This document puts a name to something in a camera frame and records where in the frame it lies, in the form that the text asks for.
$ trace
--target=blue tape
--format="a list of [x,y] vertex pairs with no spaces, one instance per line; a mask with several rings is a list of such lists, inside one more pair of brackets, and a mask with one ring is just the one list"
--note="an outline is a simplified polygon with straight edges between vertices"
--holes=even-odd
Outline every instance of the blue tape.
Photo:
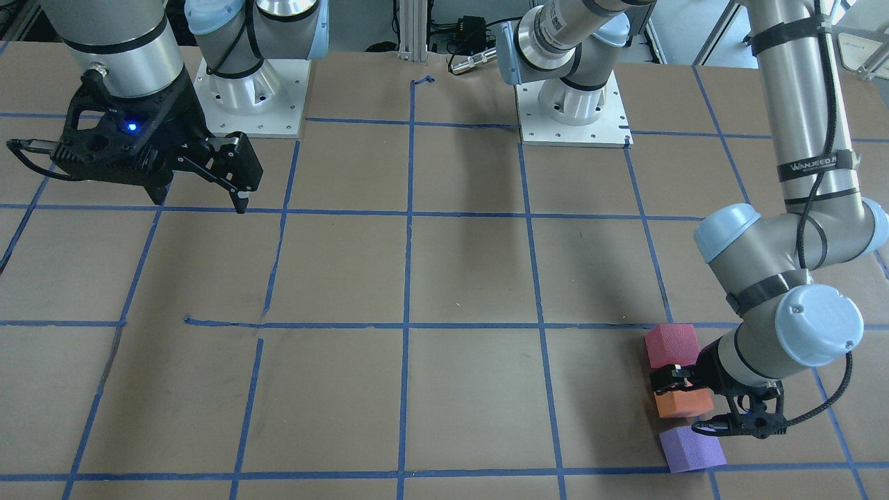
[[874,256],[877,258],[877,262],[879,262],[880,267],[883,268],[883,274],[885,274],[886,278],[889,279],[889,266],[886,265],[886,261],[883,259],[883,255],[879,250],[874,252]]
[[724,133],[723,137],[727,139],[767,139],[771,140],[771,135],[760,135],[756,133]]
[[0,327],[66,327],[66,328],[117,328],[119,321],[67,321],[63,319],[0,319]]
[[[859,462],[858,470],[887,470],[889,462]],[[788,464],[728,464],[712,467],[709,471],[722,473],[777,472],[777,471],[842,471],[848,470],[844,462],[813,462]],[[573,467],[561,471],[555,468],[537,469],[447,469],[427,471],[312,471],[312,472],[241,472],[240,481],[246,480],[392,480],[406,478],[478,478],[478,477],[532,477],[556,476],[609,476],[609,475],[669,475],[669,468],[662,467]],[[0,474],[0,482],[60,482],[67,474]],[[129,473],[81,473],[76,482],[94,481],[231,481],[233,472],[129,472]]]
[[[194,319],[186,316],[185,324],[193,327],[241,327],[250,329],[387,329],[395,330],[404,327],[404,323],[249,323],[237,321],[215,321]],[[695,328],[737,328],[740,323],[692,323]],[[540,327],[539,323],[408,323],[407,326],[414,330],[528,330]],[[650,330],[656,327],[655,323],[544,323],[548,330],[579,328],[584,330]],[[889,325],[868,325],[866,330],[889,331]]]
[[812,462],[810,464],[728,464],[714,467],[715,472],[762,472],[762,471],[836,471],[848,469],[845,462]]
[[435,81],[427,76],[419,83],[411,81],[410,100],[410,130],[407,142],[407,223],[405,227],[404,242],[404,314],[402,316],[402,341],[401,341],[401,383],[398,395],[398,482],[396,485],[396,499],[404,500],[404,469],[406,467],[407,454],[407,382],[408,367],[410,366],[410,340],[411,329],[411,256],[413,242],[413,168],[414,151],[416,141],[417,118],[417,85],[425,81]]
[[111,342],[111,349],[108,353],[108,358],[105,361],[105,367],[102,371],[102,377],[99,380],[99,386],[96,388],[95,397],[92,399],[90,413],[86,418],[84,431],[80,436],[80,443],[77,445],[77,452],[74,456],[74,462],[71,464],[71,471],[68,475],[68,480],[65,481],[65,490],[63,491],[61,497],[62,500],[69,500],[69,498],[71,497],[71,489],[74,487],[76,475],[80,470],[80,463],[84,459],[86,443],[90,439],[90,434],[92,433],[92,425],[95,423],[96,413],[99,411],[99,403],[101,402],[102,394],[105,392],[105,382],[108,380],[108,375],[111,372],[111,367],[114,364],[114,359],[117,355],[117,347],[120,345],[123,325],[126,323],[126,316],[130,310],[130,306],[132,305],[132,299],[135,296],[136,286],[139,284],[139,279],[142,275],[145,261],[148,259],[148,250],[151,248],[151,243],[154,241],[155,234],[157,232],[157,224],[160,222],[161,213],[161,207],[158,207],[155,212],[155,218],[151,223],[151,228],[148,230],[148,235],[145,238],[145,245],[142,246],[142,253],[139,258],[139,263],[136,265],[136,271],[133,273],[132,282],[130,283],[130,289],[127,292],[126,300],[124,301],[124,307],[122,308],[120,313],[119,326],[115,330],[114,339]]
[[237,499],[237,488],[240,484],[241,469],[244,466],[244,453],[247,449],[247,436],[250,434],[250,421],[253,415],[253,401],[256,398],[256,384],[260,378],[260,363],[262,362],[262,347],[265,341],[256,339],[256,353],[253,356],[253,371],[250,375],[250,390],[247,392],[247,404],[244,408],[244,423],[241,425],[241,439],[237,444],[237,457],[235,459],[235,475],[231,480],[231,489],[228,500]]
[[365,124],[365,125],[410,125],[406,120],[368,120],[363,118],[320,118],[307,117],[307,122],[319,122],[328,124]]
[[698,88],[701,89],[701,95],[703,95],[704,102],[707,104],[707,110],[710,112],[710,118],[713,119],[713,126],[717,129],[717,134],[719,134],[719,140],[723,144],[723,149],[725,149],[725,155],[728,157],[728,162],[732,165],[734,178],[738,181],[738,187],[741,189],[741,194],[744,196],[744,203],[749,205],[750,197],[747,195],[747,188],[744,187],[744,181],[741,179],[741,172],[738,170],[738,166],[734,163],[734,157],[732,156],[731,150],[728,148],[728,142],[725,141],[725,134],[723,134],[722,127],[719,126],[717,114],[713,110],[713,105],[710,103],[710,97],[707,95],[707,90],[704,88],[704,82],[701,80],[701,75],[698,73],[697,67],[692,66],[692,72],[694,73],[695,80],[698,82]]
[[293,179],[296,177],[296,165],[300,159],[300,142],[296,141],[293,145],[293,154],[290,160],[290,175],[287,178],[287,188],[284,191],[284,203],[281,206],[281,222],[279,225],[280,234],[278,235],[277,250],[275,251],[275,261],[272,264],[271,272],[268,274],[268,286],[266,287],[266,300],[262,305],[262,317],[268,313],[272,306],[272,295],[275,292],[275,280],[277,279],[277,266],[281,261],[281,247],[284,245],[284,231],[287,227],[287,206],[290,205],[290,197],[293,193]]
[[234,474],[231,472],[131,472],[125,474],[84,473],[77,474],[75,482],[95,481],[228,481]]
[[713,500],[722,500],[722,495],[719,493],[717,476],[713,473],[712,469],[707,469],[707,479],[710,481],[710,489],[713,491]]
[[431,126],[431,127],[443,127],[443,128],[481,128],[481,129],[504,129],[504,130],[518,130],[519,125],[507,125],[507,124],[453,124],[446,122],[417,122],[415,125],[417,126]]
[[652,238],[652,230],[648,226],[648,216],[645,215],[645,206],[642,203],[642,192],[639,190],[639,182],[636,178],[636,171],[633,168],[633,159],[629,155],[629,149],[623,149],[623,156],[627,160],[627,168],[629,169],[629,179],[633,184],[633,193],[636,195],[636,204],[639,207],[639,215],[642,216],[642,227],[645,230],[645,239],[648,240],[648,251],[652,256],[652,264],[654,265],[654,274],[658,279],[658,288],[661,289],[661,299],[664,303],[664,313],[667,315],[667,322],[673,322],[673,311],[669,306],[667,297],[667,287],[664,285],[664,279],[661,275],[661,263],[658,262],[658,254],[654,248],[654,239]]
[[9,260],[12,259],[12,252],[15,251],[15,246],[18,245],[22,233],[25,232],[25,228],[28,226],[28,221],[31,220],[31,214],[34,213],[34,209],[37,207],[37,200],[40,199],[40,195],[43,194],[44,190],[46,189],[46,184],[49,182],[49,180],[49,177],[44,177],[44,179],[40,182],[40,185],[37,187],[36,193],[34,193],[34,197],[31,198],[31,203],[28,204],[28,209],[25,210],[25,214],[21,217],[19,227],[16,228],[15,232],[12,234],[12,239],[10,240],[9,245],[6,247],[6,251],[4,252],[3,257],[0,258],[0,274],[3,274],[3,271],[6,269],[6,264],[8,264]]
[[565,475],[561,473],[564,467],[562,463],[562,441],[558,433],[558,420],[556,417],[556,402],[553,397],[552,373],[549,370],[549,347],[547,345],[547,331],[543,318],[543,296],[541,292],[541,277],[537,267],[537,248],[534,244],[534,227],[531,217],[531,195],[528,189],[528,175],[525,169],[525,148],[522,143],[518,145],[518,167],[522,177],[522,197],[525,202],[525,226],[528,230],[528,250],[531,258],[531,276],[534,283],[534,302],[537,308],[537,327],[541,338],[541,361],[543,364],[543,382],[547,392],[547,408],[549,410],[549,429],[552,433],[553,451],[556,458],[557,480],[559,498],[566,500],[568,497],[565,488]]
[[[823,401],[827,401],[828,393],[824,390],[824,382],[821,380],[821,376],[818,375],[818,370],[815,368],[811,368],[811,371],[815,379],[815,384],[818,386],[818,392],[821,393],[821,399]],[[830,422],[833,424],[834,433],[837,435],[839,446],[843,449],[843,455],[845,456],[846,465],[849,467],[849,470],[852,472],[852,476],[855,479],[855,485],[858,487],[858,493],[861,495],[861,500],[868,500],[868,493],[864,490],[864,484],[861,482],[861,476],[858,474],[858,470],[855,468],[855,461],[852,458],[852,452],[849,451],[849,446],[845,442],[843,430],[840,429],[839,421],[837,420],[837,414],[834,412],[833,407],[828,408],[828,415],[830,415]]]
[[59,482],[67,474],[0,474],[0,482]]
[[664,130],[632,130],[637,135],[678,135],[682,137],[719,137],[718,133],[712,132],[671,132]]
[[304,214],[304,215],[383,215],[404,217],[407,212],[399,212],[397,210],[336,210],[336,209],[316,209],[316,208],[288,208],[288,214]]

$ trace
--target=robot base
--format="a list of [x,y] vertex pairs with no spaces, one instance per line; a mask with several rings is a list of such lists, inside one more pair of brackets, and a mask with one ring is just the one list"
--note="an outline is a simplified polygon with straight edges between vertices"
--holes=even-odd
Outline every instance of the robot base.
[[207,128],[217,136],[232,131],[242,131],[250,137],[274,139],[297,139],[302,128],[303,110],[308,93],[308,77],[311,70],[309,60],[269,60],[282,82],[279,102],[256,115],[236,115],[223,109],[216,101],[207,76],[207,63],[201,60],[201,67],[195,78],[195,91],[201,101],[207,118]]
[[522,142],[541,146],[578,146],[583,148],[623,148],[633,144],[627,112],[614,73],[605,85],[607,99],[599,119],[590,125],[571,126],[548,117],[541,109],[538,94],[544,82],[516,86],[518,117]]

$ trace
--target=silver arm segment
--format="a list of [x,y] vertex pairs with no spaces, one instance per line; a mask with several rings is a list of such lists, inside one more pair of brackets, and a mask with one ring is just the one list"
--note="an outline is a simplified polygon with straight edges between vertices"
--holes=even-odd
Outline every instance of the silver arm segment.
[[[750,205],[729,206],[695,231],[704,260],[742,323],[704,348],[685,375],[693,373],[696,386],[726,396],[733,410],[696,423],[698,429],[765,438],[827,406],[788,423],[780,380],[847,355],[864,333],[853,301],[815,284],[809,270],[874,252],[889,239],[889,215],[859,192],[859,159],[852,151],[829,19],[812,0],[742,3],[755,33],[787,213],[762,218]],[[794,29],[785,29],[794,23]],[[841,385],[830,402],[844,389]],[[741,396],[750,397],[756,410],[740,415],[732,398]],[[778,400],[774,413],[766,411],[769,399]]]

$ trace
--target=black cable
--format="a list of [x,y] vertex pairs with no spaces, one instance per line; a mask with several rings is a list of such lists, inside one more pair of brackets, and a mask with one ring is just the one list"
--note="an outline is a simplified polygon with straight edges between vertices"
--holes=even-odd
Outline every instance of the black cable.
[[401,24],[398,22],[398,0],[392,0],[392,31],[395,32],[396,42],[401,45]]
[[[245,9],[252,9],[253,8],[253,1],[247,0],[244,3],[244,8]],[[211,69],[210,62],[207,61],[207,75],[213,75],[217,71],[219,71],[219,69],[222,68],[222,66],[225,64],[225,61],[228,60],[228,56],[230,56],[231,53],[235,51],[235,47],[237,47],[237,43],[241,41],[241,36],[244,36],[244,33],[247,32],[247,19],[249,17],[250,16],[247,16],[247,15],[244,16],[244,22],[241,23],[241,29],[238,30],[237,36],[235,36],[235,40],[231,43],[231,45],[228,46],[228,49],[226,49],[225,53],[222,54],[222,60],[220,60],[219,64],[216,65],[216,68]]]
[[466,46],[466,43],[469,41],[470,38],[472,38],[473,35],[475,35],[475,33],[478,33],[478,32],[481,31],[482,29],[487,30],[488,28],[490,28],[491,26],[493,26],[493,25],[495,25],[495,24],[500,24],[500,23],[502,23],[502,22],[509,22],[509,21],[512,21],[512,20],[522,20],[522,18],[521,18],[521,17],[515,17],[515,18],[499,19],[499,20],[492,21],[492,22],[489,22],[489,23],[485,24],[485,27],[484,27],[484,28],[476,28],[476,29],[472,30],[471,32],[469,32],[469,33],[463,38],[463,43],[457,46],[457,50],[451,52],[451,59],[449,59],[449,60],[447,61],[447,71],[448,71],[448,73],[450,73],[450,74],[453,75],[453,70],[451,69],[451,65],[453,64],[453,60],[454,60],[454,58],[457,57],[457,52],[459,52],[463,47]]
[[750,436],[754,434],[760,434],[765,432],[767,434],[775,434],[779,431],[786,431],[789,427],[793,427],[794,425],[805,422],[806,420],[810,420],[816,417],[818,414],[824,412],[824,410],[832,407],[834,403],[836,403],[840,398],[843,397],[845,390],[849,388],[849,383],[852,381],[852,353],[847,352],[845,354],[845,371],[843,372],[843,380],[840,381],[837,390],[834,391],[833,395],[827,398],[826,401],[813,408],[810,411],[803,413],[797,418],[791,418],[785,423],[780,423],[777,425],[773,425],[770,427],[763,427],[757,429],[741,429],[736,431],[702,431],[700,428],[695,428],[700,434],[705,434],[707,436],[715,436],[717,438],[724,438],[728,436]]
[[[821,14],[821,0],[815,0],[814,2],[814,14]],[[827,93],[827,108],[828,108],[828,129],[827,135],[824,140],[823,154],[829,155],[834,151],[834,142],[837,137],[837,88],[834,85],[833,78],[833,65],[830,63],[830,41],[827,33],[818,34],[818,48],[819,53],[821,55],[821,75],[824,79],[824,89]],[[815,182],[812,186],[812,190],[809,191],[809,196],[805,200],[805,206],[803,208],[803,212],[800,215],[799,223],[797,224],[797,255],[799,256],[799,267],[801,269],[807,268],[805,262],[805,225],[809,218],[809,212],[812,210],[812,205],[815,201],[815,198],[818,196],[818,188],[821,187],[821,183],[824,181],[824,172],[819,173],[815,177]]]
[[12,155],[18,158],[24,166],[45,177],[49,177],[50,179],[55,179],[57,181],[68,182],[78,182],[83,180],[77,179],[76,177],[71,177],[70,175],[65,175],[64,173],[51,172],[31,161],[31,159],[26,157],[25,153],[22,152],[22,150],[26,148],[27,142],[29,141],[22,141],[21,139],[10,139],[6,142],[6,148],[9,149]]

